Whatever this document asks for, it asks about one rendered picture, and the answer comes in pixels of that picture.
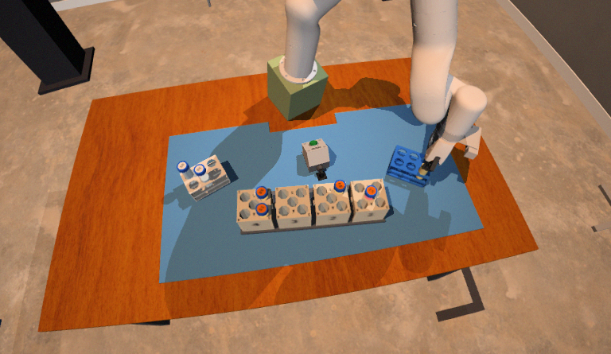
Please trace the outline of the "conical tube with pink liquid and blue cap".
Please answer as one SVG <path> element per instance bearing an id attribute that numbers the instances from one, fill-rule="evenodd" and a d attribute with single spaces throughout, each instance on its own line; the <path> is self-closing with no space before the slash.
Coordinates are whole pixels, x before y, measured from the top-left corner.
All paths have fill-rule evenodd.
<path id="1" fill-rule="evenodd" d="M 368 200 L 373 200 L 374 197 L 377 194 L 377 188 L 374 185 L 369 185 L 366 187 L 365 191 L 364 191 L 364 196 L 365 198 L 367 198 Z"/>

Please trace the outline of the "light blue bench mat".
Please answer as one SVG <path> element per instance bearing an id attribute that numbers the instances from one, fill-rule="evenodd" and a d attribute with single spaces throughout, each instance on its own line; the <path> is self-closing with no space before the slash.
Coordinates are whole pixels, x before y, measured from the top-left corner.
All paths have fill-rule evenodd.
<path id="1" fill-rule="evenodd" d="M 159 283 L 309 263 L 482 229 L 451 154 L 423 187 L 386 174 L 396 145 L 425 154 L 437 124 L 410 104 L 334 113 L 337 123 L 271 132 L 269 122 L 169 136 Z M 326 176 L 309 172 L 302 143 L 322 139 Z M 230 183 L 198 200 L 177 163 L 216 155 Z M 385 221 L 335 228 L 241 235 L 237 191 L 383 179 Z"/>

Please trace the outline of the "blue tube rack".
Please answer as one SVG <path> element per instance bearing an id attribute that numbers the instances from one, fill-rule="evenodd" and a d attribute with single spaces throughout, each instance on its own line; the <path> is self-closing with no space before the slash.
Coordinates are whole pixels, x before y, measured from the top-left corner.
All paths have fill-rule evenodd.
<path id="1" fill-rule="evenodd" d="M 398 150 L 405 150 L 405 153 L 402 153 Z M 417 154 L 418 158 L 411 156 L 410 154 Z M 399 156 L 402 155 L 402 156 Z M 409 158 L 410 155 L 410 158 Z M 417 185 L 419 187 L 423 187 L 425 183 L 429 180 L 430 172 L 426 175 L 422 175 L 419 173 L 418 168 L 420 168 L 425 154 L 421 154 L 419 152 L 409 150 L 405 147 L 398 146 L 395 148 L 395 152 L 392 154 L 390 164 L 388 166 L 386 174 L 395 178 L 398 178 L 402 181 L 409 182 L 413 185 Z M 413 161 L 413 160 L 415 161 Z M 416 161 L 417 160 L 417 161 Z M 411 164 L 412 163 L 412 164 Z M 411 175 L 412 174 L 412 175 Z M 414 174 L 414 175 L 413 175 Z M 422 180 L 416 178 L 416 176 L 425 178 Z M 408 179 L 407 179 L 408 178 Z"/>

